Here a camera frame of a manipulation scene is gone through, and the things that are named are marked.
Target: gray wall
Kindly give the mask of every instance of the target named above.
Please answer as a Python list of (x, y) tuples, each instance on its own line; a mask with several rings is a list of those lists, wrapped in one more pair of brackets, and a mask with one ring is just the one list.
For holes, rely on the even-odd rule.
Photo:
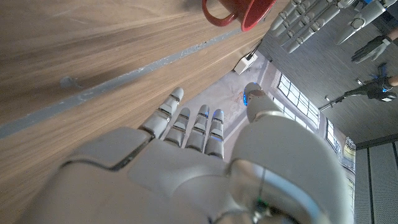
[(398, 223), (398, 142), (356, 151), (355, 221)]

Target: red mug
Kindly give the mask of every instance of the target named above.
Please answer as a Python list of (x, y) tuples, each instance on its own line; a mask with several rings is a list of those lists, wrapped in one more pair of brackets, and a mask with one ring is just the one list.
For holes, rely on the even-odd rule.
[(227, 26), (233, 20), (238, 19), (242, 23), (242, 31), (252, 29), (261, 18), (270, 11), (276, 0), (219, 0), (231, 13), (224, 19), (212, 16), (206, 7), (207, 0), (202, 0), (201, 8), (206, 19), (216, 26)]

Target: white plastic casing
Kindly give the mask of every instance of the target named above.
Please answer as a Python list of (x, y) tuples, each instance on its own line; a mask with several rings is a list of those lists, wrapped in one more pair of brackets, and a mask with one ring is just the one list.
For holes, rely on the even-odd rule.
[(254, 61), (258, 58), (256, 54), (253, 55), (253, 57), (250, 58), (250, 60), (246, 59), (247, 55), (244, 56), (238, 64), (235, 66), (234, 70), (238, 74), (242, 74), (242, 72), (246, 71), (253, 63)]

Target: wooden table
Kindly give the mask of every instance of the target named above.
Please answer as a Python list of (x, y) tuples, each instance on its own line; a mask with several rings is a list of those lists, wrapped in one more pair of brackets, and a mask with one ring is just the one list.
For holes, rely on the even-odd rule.
[[(13, 223), (74, 148), (119, 126), (138, 127), (176, 87), (193, 98), (232, 70), (265, 22), (82, 105), (0, 139), (0, 220)], [(192, 0), (0, 2), (0, 124), (240, 27), (215, 27)], [(228, 12), (216, 1), (211, 13)], [(63, 89), (62, 77), (84, 89)]]

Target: mug handle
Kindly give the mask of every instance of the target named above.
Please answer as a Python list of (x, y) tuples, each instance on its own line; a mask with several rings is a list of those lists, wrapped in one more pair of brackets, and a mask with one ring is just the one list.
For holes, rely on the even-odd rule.
[(225, 17), (224, 19), (219, 19), (210, 14), (210, 12), (207, 10), (206, 7), (206, 2), (207, 0), (202, 0), (201, 1), (201, 8), (203, 10), (203, 13), (205, 14), (206, 19), (213, 25), (215, 26), (227, 26), (230, 24), (232, 21), (234, 21), (236, 18), (238, 18), (238, 12), (232, 12), (229, 16)]

